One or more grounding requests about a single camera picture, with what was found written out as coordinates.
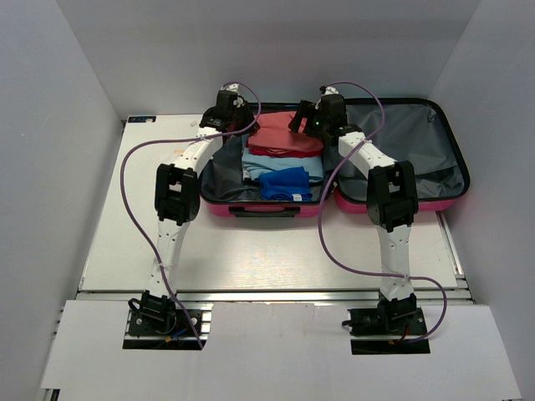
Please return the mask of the salmon pink garment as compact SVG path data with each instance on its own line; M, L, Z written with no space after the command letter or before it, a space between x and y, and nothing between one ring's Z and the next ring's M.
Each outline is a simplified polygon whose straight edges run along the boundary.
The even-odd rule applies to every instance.
M290 131L288 124L294 115L294 112L262 114L258 120L260 128L249 135L246 142L247 148L302 151L323 149L324 145L321 140L309 137L303 132L304 123L301 123L299 132Z

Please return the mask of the bright red garment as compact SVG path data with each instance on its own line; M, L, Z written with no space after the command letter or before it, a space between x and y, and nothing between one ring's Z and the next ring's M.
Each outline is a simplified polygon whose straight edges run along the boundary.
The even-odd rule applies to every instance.
M262 155L262 156L270 156L270 157L276 157L276 158L286 158L286 157L307 158L307 157L321 156L323 153L322 149L312 150L312 151L302 151L302 150L277 150L277 149L268 149L268 148L248 147L248 150L252 155Z

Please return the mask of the pink hard-shell suitcase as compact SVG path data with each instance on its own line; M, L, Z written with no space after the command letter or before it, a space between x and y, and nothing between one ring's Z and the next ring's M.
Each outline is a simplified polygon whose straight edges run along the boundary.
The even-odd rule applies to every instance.
M470 185L469 171L445 113L430 100L418 98L383 98L378 106L372 99L348 99L349 122L366 134L380 123L384 127L372 139L389 157L408 160L415 170L415 184L420 211L443 211L463 196ZM228 216L233 207L250 210L266 203L261 199L260 184L242 181L242 152L247 135L233 136L212 156L201 173L201 196L211 211ZM331 174L335 174L336 203L348 213L366 211L367 178L356 167L342 162L334 146L323 148L320 156L324 179L310 183L311 201L298 202L303 216L313 216L321 193Z

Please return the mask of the light blue garment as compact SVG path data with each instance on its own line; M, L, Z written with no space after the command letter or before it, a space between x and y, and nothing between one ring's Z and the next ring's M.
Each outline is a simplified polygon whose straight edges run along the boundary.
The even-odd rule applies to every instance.
M320 156L307 158L276 158L262 155L252 155L248 148L242 152L242 168L250 172L253 181L259 176L274 171L303 167L308 172L310 183L317 183L324 179L324 168Z

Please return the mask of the royal blue towel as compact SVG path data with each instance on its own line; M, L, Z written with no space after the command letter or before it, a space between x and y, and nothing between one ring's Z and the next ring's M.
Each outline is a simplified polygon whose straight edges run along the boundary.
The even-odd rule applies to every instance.
M303 167L293 167L261 174L259 177L263 201L311 201L309 173Z

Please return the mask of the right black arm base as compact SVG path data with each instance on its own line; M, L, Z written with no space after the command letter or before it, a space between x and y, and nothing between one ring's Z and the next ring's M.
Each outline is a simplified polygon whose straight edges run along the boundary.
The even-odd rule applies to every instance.
M429 340L424 338L427 326L421 308L400 318L388 319L386 312L376 308L353 308L341 326L349 330L353 355L424 355L431 353Z

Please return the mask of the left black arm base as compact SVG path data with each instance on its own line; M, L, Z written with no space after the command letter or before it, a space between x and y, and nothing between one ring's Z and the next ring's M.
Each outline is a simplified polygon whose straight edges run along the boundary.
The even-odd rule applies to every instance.
M129 315L123 349L200 351L196 333L201 338L203 311L186 313L167 296L156 297L148 291L128 301Z

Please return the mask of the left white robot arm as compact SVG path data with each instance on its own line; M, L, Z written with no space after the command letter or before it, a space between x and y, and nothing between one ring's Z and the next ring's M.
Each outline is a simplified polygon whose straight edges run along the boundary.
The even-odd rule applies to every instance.
M200 210L201 173L231 135L259 129L259 115L239 94L238 83L228 83L217 93L216 104L202 115L196 135L170 164L161 164L155 178L155 211L158 238L150 295L171 293L171 273L177 268L186 231Z

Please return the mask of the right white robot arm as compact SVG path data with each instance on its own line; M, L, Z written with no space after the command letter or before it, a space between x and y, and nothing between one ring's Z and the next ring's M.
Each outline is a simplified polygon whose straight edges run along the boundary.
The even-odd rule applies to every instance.
M367 178L366 210L380 239L381 282L377 321L395 333L416 311L410 282L410 228L418 211L414 167L379 150L356 124L348 121L345 99L335 90L317 102L303 100L288 124L337 148L340 156Z

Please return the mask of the blue label sticker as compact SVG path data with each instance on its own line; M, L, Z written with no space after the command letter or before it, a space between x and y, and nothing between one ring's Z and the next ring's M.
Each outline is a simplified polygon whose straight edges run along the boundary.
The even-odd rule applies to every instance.
M128 124L151 124L156 121L155 116L130 116L127 119Z

